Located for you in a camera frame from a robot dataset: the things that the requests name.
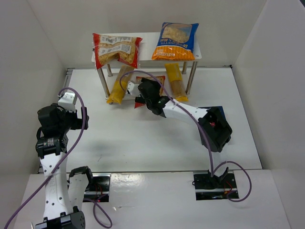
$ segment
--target robotic arm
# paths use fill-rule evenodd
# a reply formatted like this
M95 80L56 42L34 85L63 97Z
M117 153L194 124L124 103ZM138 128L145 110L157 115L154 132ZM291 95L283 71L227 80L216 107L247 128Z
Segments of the robotic arm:
M82 229L85 218L81 211L85 189L92 181L92 173L88 167L73 169L69 175L68 188L65 159L51 175L55 165L67 153L67 132L81 129L82 119L77 118L75 109L77 97L74 93L65 93L57 104L46 106L38 111L41 127L37 131L36 151L40 157L44 176L52 176L45 186L45 210L43 222L36 229ZM88 128L89 117L86 113L85 129Z
M160 96L160 87L156 81L142 78L140 84L129 81L127 91L136 97L136 102L146 104L147 108L155 115L160 115L165 118L176 118L183 122L193 124L193 119L184 110L176 106L167 96ZM219 108L212 107L210 109L203 109L182 104L177 100L174 101L191 113L205 131L211 151L214 152L212 154L213 161L217 165L225 161L221 152L224 145L231 139L232 129L221 115ZM199 134L202 145L207 147L201 132ZM212 182L220 183L227 174L227 171L228 169L226 168L217 170L215 173L216 177L213 178Z

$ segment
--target barcode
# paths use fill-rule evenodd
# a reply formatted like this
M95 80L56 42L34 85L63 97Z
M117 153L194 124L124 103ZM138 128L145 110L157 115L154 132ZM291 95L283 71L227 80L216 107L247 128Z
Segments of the barcode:
M113 48L99 48L99 56L103 55L103 54L107 54L110 52L115 52L115 51L122 51L125 52L127 54L130 54L131 52L131 46L127 45L127 44L120 44L118 46L115 46Z
M131 42L132 37L109 37L105 35L100 36L100 43L105 43L105 44L115 44L118 42Z

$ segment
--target scratch mark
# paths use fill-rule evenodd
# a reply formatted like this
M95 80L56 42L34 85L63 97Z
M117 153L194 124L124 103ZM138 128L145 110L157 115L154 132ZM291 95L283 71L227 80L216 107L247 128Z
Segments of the scratch mark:
M101 158L102 158L102 155L100 156L100 159L101 159ZM97 162L99 162L99 161L100 161L100 159L98 159L98 160L97 160Z

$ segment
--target red pasta bag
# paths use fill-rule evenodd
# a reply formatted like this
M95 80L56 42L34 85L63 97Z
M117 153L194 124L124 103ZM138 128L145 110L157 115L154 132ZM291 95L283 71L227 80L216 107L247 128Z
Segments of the red pasta bag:
M119 37L93 34L96 69L103 67L111 60L138 68L139 45L141 37Z

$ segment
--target blue and orange bag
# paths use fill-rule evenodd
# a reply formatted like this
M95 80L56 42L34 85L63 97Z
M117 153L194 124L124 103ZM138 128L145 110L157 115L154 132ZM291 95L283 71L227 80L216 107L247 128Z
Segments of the blue and orange bag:
M152 60L193 61L198 25L164 22Z

